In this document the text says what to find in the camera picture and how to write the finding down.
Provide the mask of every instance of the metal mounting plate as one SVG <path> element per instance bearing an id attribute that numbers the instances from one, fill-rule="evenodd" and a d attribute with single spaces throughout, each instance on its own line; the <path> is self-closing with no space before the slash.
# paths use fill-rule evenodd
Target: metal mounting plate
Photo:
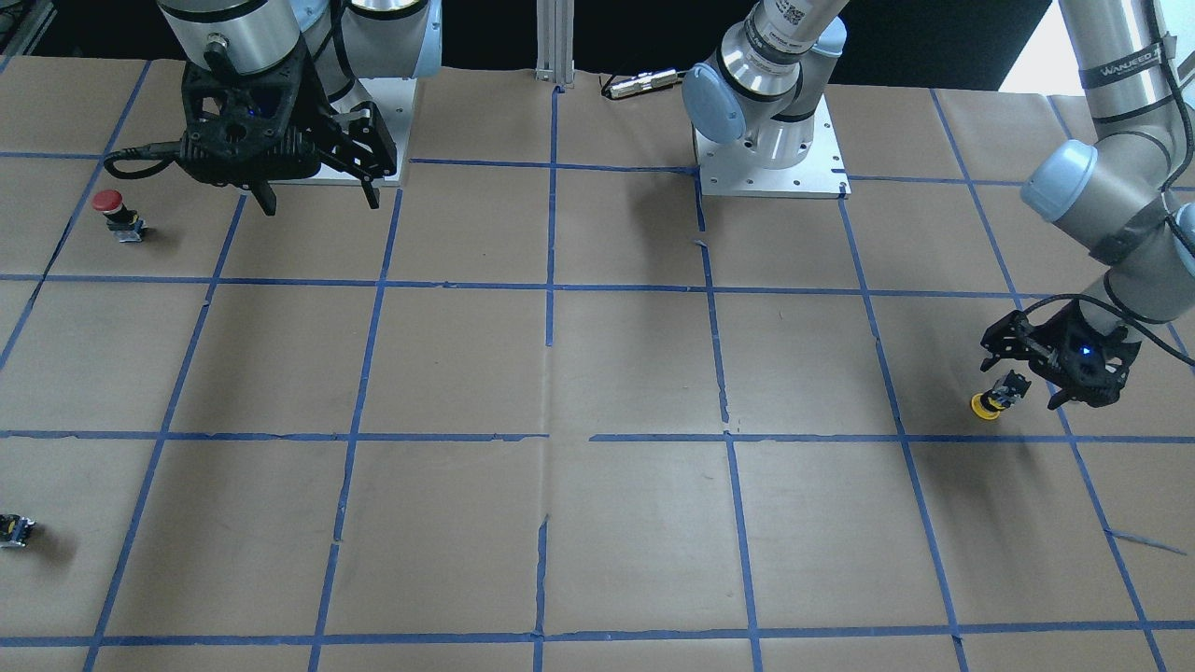
<path id="1" fill-rule="evenodd" d="M 826 99 L 814 112 L 816 135 L 804 160 L 789 169 L 765 169 L 749 163 L 750 149 L 741 142 L 718 145 L 693 130 L 706 196 L 760 196 L 771 198 L 838 198 L 851 194 L 838 135 Z"/>

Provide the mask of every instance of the light blue joint cap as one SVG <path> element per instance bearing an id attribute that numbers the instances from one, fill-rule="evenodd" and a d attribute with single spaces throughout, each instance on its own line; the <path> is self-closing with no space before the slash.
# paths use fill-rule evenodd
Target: light blue joint cap
<path id="1" fill-rule="evenodd" d="M 290 11 L 295 13 L 295 20 L 299 22 L 299 30 L 306 31 L 308 28 L 315 25 L 319 17 L 324 16 L 327 11 L 329 0 L 290 0 Z"/>
<path id="2" fill-rule="evenodd" d="M 1062 219 L 1087 188 L 1097 160 L 1098 149 L 1078 140 L 1067 140 L 1037 166 L 1029 182 L 1021 188 L 1021 200 L 1046 221 Z"/>
<path id="3" fill-rule="evenodd" d="M 697 63 L 688 71 L 681 97 L 693 127 L 710 140 L 724 145 L 747 133 L 742 105 L 710 63 Z"/>
<path id="4" fill-rule="evenodd" d="M 443 59 L 443 11 L 440 0 L 428 5 L 428 26 L 419 45 L 419 60 L 415 62 L 413 77 L 431 77 L 440 72 Z"/>
<path id="5" fill-rule="evenodd" d="M 842 23 L 842 19 L 834 17 L 834 20 L 829 22 L 829 25 L 822 31 L 821 37 L 814 43 L 814 51 L 822 56 L 838 59 L 842 55 L 845 47 L 846 24 Z"/>
<path id="6" fill-rule="evenodd" d="M 1187 239 L 1195 242 L 1195 203 L 1187 203 L 1178 208 L 1178 216 L 1175 218 L 1175 221 L 1178 224 L 1178 228 L 1187 234 Z M 1178 258 L 1187 267 L 1187 273 L 1195 276 L 1195 257 L 1187 251 L 1187 246 L 1177 236 L 1175 236 L 1175 248 L 1178 250 Z"/>

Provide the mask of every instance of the cable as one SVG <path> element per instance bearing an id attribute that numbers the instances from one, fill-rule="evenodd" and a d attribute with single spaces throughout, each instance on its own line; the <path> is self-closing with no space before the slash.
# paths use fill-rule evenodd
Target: cable
<path id="1" fill-rule="evenodd" d="M 1195 359 L 1191 359 L 1191 358 L 1189 358 L 1189 356 L 1179 353 L 1170 343 L 1166 343 L 1165 341 L 1163 341 L 1160 336 L 1158 336 L 1157 334 L 1154 334 L 1153 331 L 1151 331 L 1147 326 L 1145 326 L 1144 324 L 1141 324 L 1140 322 L 1138 322 L 1132 316 L 1127 314 L 1124 311 L 1122 311 L 1122 310 L 1120 310 L 1116 306 L 1113 306 L 1110 304 L 1105 304 L 1104 301 L 1101 301 L 1099 299 L 1096 299 L 1093 297 L 1089 297 L 1086 294 L 1054 294 L 1053 297 L 1049 297 L 1049 298 L 1046 298 L 1046 299 L 1042 299 L 1042 300 L 1037 301 L 1036 304 L 1029 306 L 1028 308 L 1025 308 L 1022 312 L 1024 312 L 1028 316 L 1029 313 L 1034 312 L 1035 310 L 1037 310 L 1037 308 L 1040 308 L 1042 306 L 1047 306 L 1049 304 L 1056 303 L 1056 301 L 1085 301 L 1085 303 L 1089 303 L 1091 305 L 1099 306 L 1101 308 L 1104 308 L 1105 311 L 1108 311 L 1108 312 L 1113 313 L 1114 316 L 1116 316 L 1117 318 L 1120 318 L 1121 322 L 1123 322 L 1123 323 L 1128 324 L 1129 326 L 1132 326 L 1132 328 L 1136 329 L 1138 331 L 1140 331 L 1142 336 L 1145 336 L 1146 338 L 1153 341 L 1154 344 L 1157 344 L 1159 348 L 1162 348 L 1163 350 L 1165 350 L 1165 353 L 1169 354 L 1170 356 L 1177 359 L 1178 361 L 1185 364 L 1187 366 L 1195 366 Z"/>
<path id="2" fill-rule="evenodd" d="M 1195 154 L 1195 132 L 1191 130 L 1191 117 L 1187 110 L 1187 103 L 1183 100 L 1183 90 L 1178 86 L 1178 78 L 1175 77 L 1175 69 L 1171 67 L 1170 54 L 1166 53 L 1165 44 L 1163 43 L 1162 25 L 1158 22 L 1158 7 L 1154 5 L 1154 0 L 1145 0 L 1145 18 L 1150 28 L 1150 39 L 1162 49 L 1162 75 L 1166 79 L 1166 86 L 1170 87 L 1170 96 L 1175 99 L 1175 104 L 1178 105 L 1178 118 L 1183 122 L 1183 135 L 1187 140 L 1187 155 L 1183 158 L 1182 164 L 1170 173 L 1170 177 L 1158 189 L 1159 191 L 1166 191 L 1191 165 L 1191 155 Z M 1188 240 L 1183 240 L 1183 244 L 1187 245 Z"/>
<path id="3" fill-rule="evenodd" d="M 141 170 L 123 171 L 116 167 L 118 161 L 153 161 L 158 163 Z M 141 147 L 127 147 L 117 149 L 104 157 L 104 170 L 117 179 L 142 179 L 153 177 L 170 167 L 178 160 L 178 142 L 153 142 Z"/>
<path id="4" fill-rule="evenodd" d="M 336 26 L 341 25 L 341 19 L 344 18 L 344 10 L 348 6 L 348 0 L 339 0 L 336 7 L 329 10 L 332 13 L 332 23 L 329 25 L 327 32 L 324 33 L 324 39 L 320 41 L 319 47 L 315 48 L 315 53 L 311 55 L 312 61 L 318 61 L 324 49 L 327 49 L 327 44 L 332 41 L 332 33 L 336 31 Z"/>

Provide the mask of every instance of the blue tape line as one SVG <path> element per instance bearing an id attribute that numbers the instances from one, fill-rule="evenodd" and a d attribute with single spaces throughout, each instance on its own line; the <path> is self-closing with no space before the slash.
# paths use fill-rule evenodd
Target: blue tape line
<path id="1" fill-rule="evenodd" d="M 324 635 L 324 644 L 522 644 L 529 633 L 430 633 L 419 635 Z"/>
<path id="2" fill-rule="evenodd" d="M 765 628 L 759 636 L 765 640 L 805 640 L 826 637 L 913 637 L 949 635 L 946 625 L 880 625 L 845 628 Z"/>
<path id="3" fill-rule="evenodd" d="M 778 444 L 868 444 L 901 442 L 909 444 L 1070 444 L 1071 436 L 1052 435 L 1015 435 L 1015 434 L 594 434 L 590 442 L 721 442 L 733 439 L 737 444 L 774 441 Z M 1080 442 L 1120 444 L 1124 436 L 1085 436 Z M 1134 436 L 1140 442 L 1152 442 L 1153 436 Z M 1163 436 L 1169 442 L 1195 442 L 1191 436 Z"/>
<path id="4" fill-rule="evenodd" d="M 0 159 L 67 159 L 98 161 L 104 154 L 75 154 L 71 152 L 0 152 Z"/>
<path id="5" fill-rule="evenodd" d="M 379 432 L 361 432 L 357 434 L 357 441 L 427 441 L 456 444 L 483 444 L 488 441 L 519 442 L 525 439 L 547 438 L 547 434 L 387 434 Z"/>
<path id="6" fill-rule="evenodd" d="M 551 163 L 544 161 L 488 161 L 473 159 L 411 159 L 412 164 L 430 164 L 441 166 L 486 166 L 486 167 L 532 167 L 550 169 Z"/>
<path id="7" fill-rule="evenodd" d="M 423 280 L 387 280 L 386 287 L 411 289 L 535 289 L 540 292 L 549 288 L 547 285 L 540 282 L 435 282 Z"/>
<path id="8" fill-rule="evenodd" d="M 91 637 L 0 637 L 0 648 L 85 647 Z"/>
<path id="9" fill-rule="evenodd" d="M 1175 323 L 1166 323 L 1166 328 L 1170 329 L 1170 336 L 1175 340 L 1175 347 L 1178 348 L 1178 352 L 1182 353 L 1183 356 L 1191 356 L 1191 354 L 1187 350 L 1187 343 L 1183 343 L 1183 337 L 1179 336 L 1178 330 L 1175 329 Z M 1195 366 L 1190 367 L 1190 369 L 1191 373 L 1195 373 Z"/>
<path id="10" fill-rule="evenodd" d="M 560 635 L 545 635 L 545 642 L 648 642 L 672 640 L 744 640 L 743 629 L 719 630 L 641 630 L 636 633 L 618 630 L 581 630 Z"/>
<path id="11" fill-rule="evenodd" d="M 559 152 L 560 105 L 563 86 L 552 87 L 551 170 L 547 176 L 547 291 L 544 295 L 544 346 L 551 348 L 556 341 L 556 195 L 558 185 L 557 154 Z"/>
<path id="12" fill-rule="evenodd" d="M 141 75 L 137 78 L 136 84 L 133 85 L 133 92 L 129 93 L 129 99 L 124 103 L 124 109 L 121 111 L 121 116 L 116 120 L 116 127 L 112 128 L 112 134 L 108 139 L 108 145 L 104 146 L 104 153 L 112 151 L 112 145 L 116 143 L 116 138 L 121 134 L 121 128 L 124 126 L 125 120 L 129 116 L 129 110 L 133 109 L 133 102 L 136 100 L 137 93 L 141 91 L 141 85 L 146 80 L 146 74 L 149 72 L 149 62 L 146 61 L 145 67 L 141 68 Z M 13 326 L 12 332 L 8 335 L 8 340 L 5 343 L 4 350 L 0 350 L 0 371 L 4 369 L 5 365 L 8 364 L 8 358 L 12 355 L 13 348 L 17 346 L 17 338 L 20 337 L 22 331 L 25 330 L 25 324 L 29 322 L 30 313 L 33 312 L 33 305 L 37 303 L 37 298 L 42 293 L 42 287 L 45 285 L 45 276 L 49 275 L 50 269 L 54 267 L 54 262 L 57 261 L 59 255 L 62 253 L 62 248 L 66 245 L 67 238 L 71 236 L 71 231 L 74 227 L 74 222 L 79 219 L 79 213 L 82 212 L 82 206 L 87 202 L 87 195 L 96 187 L 96 181 L 99 179 L 99 172 L 103 170 L 103 163 L 97 163 L 96 167 L 91 171 L 91 178 L 87 181 L 87 187 L 84 188 L 82 194 L 75 202 L 75 208 L 71 213 L 71 218 L 67 220 L 66 227 L 62 230 L 62 236 L 59 237 L 57 244 L 54 246 L 54 252 L 50 253 L 50 261 L 47 262 L 45 268 L 38 276 L 39 280 L 37 286 L 33 287 L 33 292 L 30 294 L 29 300 L 25 301 L 25 308 L 22 311 L 20 317 L 17 318 L 17 324 Z"/>
<path id="13" fill-rule="evenodd" d="M 1108 525 L 1108 517 L 1104 514 L 1104 506 L 1099 501 L 1098 493 L 1096 493 L 1096 483 L 1091 478 L 1091 472 L 1087 470 L 1087 463 L 1083 459 L 1083 452 L 1079 450 L 1079 444 L 1077 441 L 1071 442 L 1071 452 L 1074 454 L 1074 462 L 1079 466 L 1079 475 L 1083 477 L 1083 484 L 1087 489 L 1087 496 L 1091 497 L 1091 506 L 1096 509 L 1096 518 L 1099 520 L 1099 527 L 1105 530 L 1104 540 L 1108 543 L 1108 550 L 1111 551 L 1113 560 L 1116 561 L 1116 569 L 1120 572 L 1121 579 L 1124 581 L 1124 588 L 1128 591 L 1129 600 L 1133 603 L 1133 611 L 1136 613 L 1136 619 L 1145 633 L 1146 643 L 1150 644 L 1150 653 L 1153 654 L 1153 661 L 1158 666 L 1158 672 L 1166 672 L 1166 664 L 1162 659 L 1162 649 L 1158 648 L 1158 641 L 1153 636 L 1153 630 L 1148 627 L 1148 618 L 1145 615 L 1145 607 L 1141 605 L 1141 598 L 1138 595 L 1136 587 L 1133 585 L 1133 578 L 1129 575 L 1128 566 L 1124 563 L 1124 556 L 1121 555 L 1120 546 L 1116 545 L 1116 538 L 1107 532 L 1107 530 L 1110 529 L 1110 525 Z"/>
<path id="14" fill-rule="evenodd" d="M 310 644 L 311 635 L 163 635 L 163 636 L 111 636 L 104 637 L 105 647 L 270 647 L 281 644 Z"/>
<path id="15" fill-rule="evenodd" d="M 74 275 L 51 273 L 47 282 L 128 282 L 145 285 L 208 285 L 210 277 L 184 277 L 174 275 Z"/>
<path id="16" fill-rule="evenodd" d="M 913 184 L 967 184 L 966 179 L 958 177 L 901 177 L 895 175 L 850 175 L 852 181 L 858 182 L 907 182 Z"/>
<path id="17" fill-rule="evenodd" d="M 88 439 L 88 440 L 154 440 L 160 432 L 103 432 L 81 429 L 0 429 L 0 439 Z M 1016 434 L 594 434 L 592 442 L 707 442 L 719 444 L 727 438 L 735 442 L 773 441 L 778 444 L 1156 444 L 1193 445 L 1195 436 L 1104 436 L 1104 435 L 1016 435 Z M 348 434 L 264 434 L 237 432 L 167 432 L 168 441 L 345 441 Z M 547 439 L 549 434 L 400 434 L 361 433 L 357 441 L 392 442 L 488 442 Z"/>
<path id="18" fill-rule="evenodd" d="M 336 580 L 336 567 L 339 558 L 339 544 L 344 538 L 344 519 L 349 508 L 349 493 L 353 488 L 353 470 L 356 464 L 357 441 L 361 434 L 361 416 L 364 414 L 366 396 L 369 390 L 369 372 L 373 368 L 374 346 L 378 342 L 378 325 L 381 322 L 382 304 L 386 298 L 386 280 L 390 276 L 390 264 L 394 255 L 394 240 L 398 238 L 399 214 L 403 209 L 403 190 L 394 194 L 394 206 L 390 214 L 390 231 L 386 234 L 386 249 L 382 252 L 381 268 L 378 271 L 374 292 L 374 305 L 369 314 L 369 331 L 366 335 L 364 354 L 361 358 L 361 375 L 357 381 L 357 398 L 353 405 L 353 421 L 349 427 L 349 441 L 344 450 L 344 481 L 341 484 L 341 494 L 337 500 L 336 520 L 332 526 L 332 543 L 327 555 L 327 567 L 324 570 L 324 585 L 320 591 L 319 611 L 315 616 L 315 641 L 311 646 L 311 658 L 308 670 L 315 672 L 319 668 L 319 656 L 324 630 L 327 625 L 327 611 L 332 603 L 332 586 Z"/>
<path id="19" fill-rule="evenodd" d="M 1195 630 L 1195 621 L 1150 621 L 1153 630 Z"/>
<path id="20" fill-rule="evenodd" d="M 975 182 L 972 179 L 970 172 L 967 170 L 967 163 L 963 161 L 962 151 L 958 148 L 955 134 L 950 129 L 950 122 L 946 121 L 946 112 L 942 109 L 942 102 L 938 99 L 937 90 L 930 90 L 930 98 L 933 99 L 933 109 L 937 110 L 938 120 L 942 122 L 942 128 L 946 132 L 946 140 L 950 141 L 950 149 L 955 153 L 955 160 L 958 161 L 958 170 L 962 171 L 963 179 L 967 182 L 967 190 L 970 191 L 972 201 L 975 203 L 975 212 L 979 213 L 979 220 L 983 225 L 983 232 L 987 233 L 987 239 L 992 244 L 992 252 L 995 255 L 995 262 L 1000 265 L 1000 273 L 1004 275 L 1004 282 L 1007 285 L 1010 293 L 1017 294 L 1017 287 L 1012 282 L 1012 274 L 1009 273 L 1009 265 L 1004 262 L 1004 255 L 1000 253 L 1000 246 L 995 242 L 995 232 L 992 231 L 992 225 L 987 220 L 987 213 L 983 210 L 983 203 L 979 200 L 979 191 L 975 190 Z M 1009 184 L 1021 185 L 1019 182 Z M 1016 301 L 1018 310 L 1024 307 L 1018 297 L 1013 297 L 1013 301 Z"/>
<path id="21" fill-rule="evenodd" d="M 539 526 L 539 532 L 535 536 L 535 549 L 538 552 L 538 560 L 535 562 L 535 628 L 532 630 L 532 636 L 535 641 L 534 653 L 532 655 L 532 670 L 533 672 L 543 672 L 544 670 L 544 611 L 547 603 L 547 517 L 544 518 L 544 523 Z"/>
<path id="22" fill-rule="evenodd" d="M 859 289 L 863 297 L 863 306 L 868 313 L 868 323 L 871 326 L 871 335 L 876 340 L 876 358 L 880 360 L 880 372 L 883 374 L 884 390 L 888 393 L 888 404 L 891 408 L 893 423 L 896 426 L 896 434 L 901 438 L 901 452 L 905 457 L 905 466 L 908 470 L 909 483 L 913 485 L 913 495 L 917 497 L 917 508 L 921 515 L 921 526 L 925 529 L 925 539 L 933 558 L 933 572 L 938 578 L 938 587 L 942 591 L 942 604 L 946 612 L 946 622 L 950 625 L 951 640 L 955 644 L 955 658 L 958 660 L 960 672 L 969 672 L 967 654 L 963 650 L 962 635 L 958 630 L 958 616 L 955 612 L 954 598 L 950 594 L 950 582 L 946 579 L 946 568 L 942 561 L 942 552 L 938 549 L 938 539 L 933 532 L 933 520 L 930 517 L 930 507 L 921 489 L 921 478 L 917 472 L 917 463 L 913 459 L 913 450 L 905 433 L 905 423 L 901 421 L 900 403 L 896 398 L 896 386 L 893 383 L 891 371 L 888 367 L 888 356 L 884 353 L 883 338 L 880 334 L 880 323 L 876 319 L 876 310 L 871 303 L 871 293 L 868 288 L 868 279 L 863 271 L 863 258 L 859 256 L 859 245 L 854 237 L 854 228 L 851 226 L 851 215 L 846 210 L 846 201 L 838 201 L 838 210 L 842 218 L 842 226 L 846 230 L 846 240 L 851 248 L 851 258 L 854 262 L 854 271 L 859 280 Z"/>
<path id="23" fill-rule="evenodd" d="M 170 441 L 343 441 L 344 434 L 268 434 L 263 432 L 167 432 Z"/>
<path id="24" fill-rule="evenodd" d="M 348 482 L 348 475 L 345 475 L 345 482 Z M 344 506 L 341 505 L 337 507 L 337 523 L 342 519 L 343 513 Z M 332 585 L 336 580 L 336 567 L 339 558 L 341 542 L 339 534 L 336 534 L 336 539 L 327 546 L 327 564 L 324 567 L 324 584 L 319 591 L 319 612 L 315 616 L 315 634 L 312 636 L 311 655 L 307 659 L 308 672 L 317 672 L 319 670 L 319 656 L 324 643 L 324 628 L 327 625 L 327 610 L 332 604 Z"/>
<path id="25" fill-rule="evenodd" d="M 133 508 L 133 519 L 129 521 L 129 529 L 124 534 L 121 555 L 117 557 L 116 569 L 112 572 L 112 580 L 108 587 L 108 595 L 104 598 L 104 606 L 99 612 L 99 621 L 96 623 L 96 631 L 94 635 L 92 635 L 92 642 L 87 649 L 87 658 L 82 667 L 84 672 L 92 672 L 96 666 L 96 656 L 99 654 L 99 647 L 103 643 L 104 633 L 108 630 L 108 621 L 112 616 L 116 595 L 121 589 L 121 581 L 124 579 L 124 570 L 128 567 L 129 555 L 133 552 L 133 543 L 136 539 L 137 530 L 141 526 L 141 517 L 145 513 L 146 501 L 149 497 L 149 488 L 153 485 L 153 478 L 158 470 L 158 463 L 161 459 L 163 447 L 166 445 L 166 433 L 170 430 L 170 423 L 174 419 L 174 410 L 178 408 L 178 399 L 183 396 L 183 386 L 186 383 L 186 374 L 191 368 L 191 361 L 195 359 L 195 350 L 200 343 L 200 335 L 203 332 L 203 325 L 207 323 L 208 311 L 212 307 L 212 299 L 216 291 L 216 279 L 220 277 L 220 273 L 223 270 L 225 261 L 228 258 L 228 250 L 232 248 L 232 240 L 237 234 L 237 226 L 240 224 L 240 216 L 244 210 L 245 196 L 241 196 L 237 202 L 237 210 L 233 213 L 232 222 L 228 225 L 228 233 L 225 236 L 223 246 L 220 249 L 220 257 L 216 259 L 216 268 L 212 271 L 212 281 L 208 285 L 203 305 L 200 307 L 200 314 L 195 319 L 195 328 L 191 330 L 191 338 L 186 344 L 186 354 L 183 355 L 183 362 L 179 366 L 178 375 L 174 379 L 174 389 L 170 393 L 170 402 L 166 404 L 166 413 L 161 419 L 161 428 L 159 429 L 160 436 L 154 442 L 153 452 L 149 456 L 149 464 L 146 466 L 145 478 L 141 481 L 141 490 L 137 493 L 137 502 Z"/>
<path id="26" fill-rule="evenodd" d="M 535 629 L 533 635 L 544 634 L 544 611 L 547 601 L 547 518 L 539 526 L 535 536 L 538 560 L 535 562 Z"/>
<path id="27" fill-rule="evenodd" d="M 747 639 L 750 640 L 752 668 L 764 672 L 764 649 L 759 643 L 759 617 L 755 612 L 755 582 L 750 572 L 750 546 L 747 543 L 747 518 L 743 513 L 739 456 L 733 439 L 727 439 L 727 464 L 730 468 L 730 497 L 735 505 L 735 533 L 739 536 L 739 563 L 743 575 L 743 599 L 747 606 Z"/>
<path id="28" fill-rule="evenodd" d="M 676 292 L 700 294 L 705 287 L 695 285 L 554 285 L 558 292 Z"/>
<path id="29" fill-rule="evenodd" d="M 484 159 L 411 159 L 412 164 L 430 164 L 430 165 L 442 165 L 442 166 L 482 166 L 482 167 L 522 167 L 522 169 L 559 169 L 559 170 L 578 170 L 578 171 L 600 171 L 600 172 L 672 172 L 678 175 L 695 175 L 697 169 L 693 166 L 608 166 L 600 164 L 562 164 L 556 160 L 556 152 L 551 154 L 552 159 L 547 163 L 544 161 L 491 161 Z"/>
<path id="30" fill-rule="evenodd" d="M 695 166 L 603 166 L 593 164 L 556 164 L 560 170 L 588 170 L 601 172 L 670 172 L 675 175 L 697 175 Z"/>
<path id="31" fill-rule="evenodd" d="M 701 207 L 701 176 L 698 172 L 693 172 L 693 193 L 697 196 L 697 231 L 706 233 L 705 209 Z"/>
<path id="32" fill-rule="evenodd" d="M 1115 630 L 1140 630 L 1136 621 L 1081 621 L 1042 623 L 979 623 L 962 625 L 964 635 L 998 635 L 1011 633 L 1092 633 Z"/>
<path id="33" fill-rule="evenodd" d="M 722 422 L 730 422 L 730 404 L 727 401 L 727 373 L 722 366 L 722 336 L 718 332 L 718 307 L 713 298 L 713 276 L 710 268 L 710 249 L 701 250 L 701 265 L 705 267 L 705 303 L 710 313 L 710 334 L 713 337 L 713 373 L 718 380 L 718 408 L 722 410 Z"/>
<path id="34" fill-rule="evenodd" d="M 39 280 L 36 274 L 0 275 L 0 281 Z M 50 274 L 48 282 L 128 282 L 128 283 L 179 283 L 207 285 L 209 277 L 200 276 L 158 276 L 158 275 L 73 275 Z M 258 285 L 258 286 L 296 286 L 296 287 L 374 287 L 373 280 L 338 279 L 298 279 L 298 277 L 221 277 L 219 285 Z M 676 292 L 701 293 L 709 291 L 697 285 L 588 285 L 588 283 L 541 283 L 541 282 L 456 282 L 451 280 L 387 280 L 386 287 L 412 289 L 510 289 L 553 292 Z M 791 294 L 791 295 L 832 295 L 858 297 L 859 289 L 840 287 L 713 287 L 717 294 Z M 901 298 L 943 298 L 943 299 L 1044 299 L 1048 294 L 1011 294 L 1009 292 L 954 292 L 943 289 L 870 289 L 872 297 Z"/>
<path id="35" fill-rule="evenodd" d="M 374 287 L 374 280 L 290 279 L 290 277 L 221 277 L 220 285 L 283 285 L 301 287 Z"/>
<path id="36" fill-rule="evenodd" d="M 1062 118 L 1062 110 L 1058 109 L 1058 100 L 1055 100 L 1053 96 L 1047 96 L 1046 100 L 1049 103 L 1049 109 L 1054 110 L 1054 118 L 1056 118 L 1058 124 L 1062 127 L 1062 133 L 1066 134 L 1066 139 L 1074 140 L 1074 134 L 1071 133 L 1070 124 L 1067 124 L 1066 120 Z"/>
<path id="37" fill-rule="evenodd" d="M 1151 630 L 1195 630 L 1195 621 L 1148 621 Z M 1138 621 L 1059 621 L 1035 623 L 972 623 L 961 624 L 964 635 L 998 635 L 1013 633 L 1091 633 L 1091 631 L 1140 631 Z M 761 628 L 761 640 L 846 639 L 846 637 L 900 637 L 950 635 L 948 625 L 859 625 L 833 628 Z M 478 644 L 478 643 L 531 643 L 547 642 L 605 642 L 605 641 L 676 641 L 676 640 L 744 640 L 746 629 L 721 630 L 586 630 L 558 635 L 538 636 L 535 633 L 387 633 L 325 635 L 324 644 Z M 313 635 L 157 635 L 157 636 L 105 636 L 104 647 L 148 646 L 308 646 Z M 82 648 L 91 637 L 0 637 L 0 648 Z"/>

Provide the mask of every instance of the connector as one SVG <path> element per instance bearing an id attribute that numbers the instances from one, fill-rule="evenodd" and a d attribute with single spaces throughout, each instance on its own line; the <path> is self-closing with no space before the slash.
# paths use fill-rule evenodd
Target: connector
<path id="1" fill-rule="evenodd" d="M 621 98 L 630 98 L 631 96 L 639 96 L 641 93 L 669 88 L 678 81 L 680 81 L 680 74 L 675 68 L 646 72 L 614 85 L 606 85 L 602 87 L 602 96 L 611 100 L 619 100 Z"/>

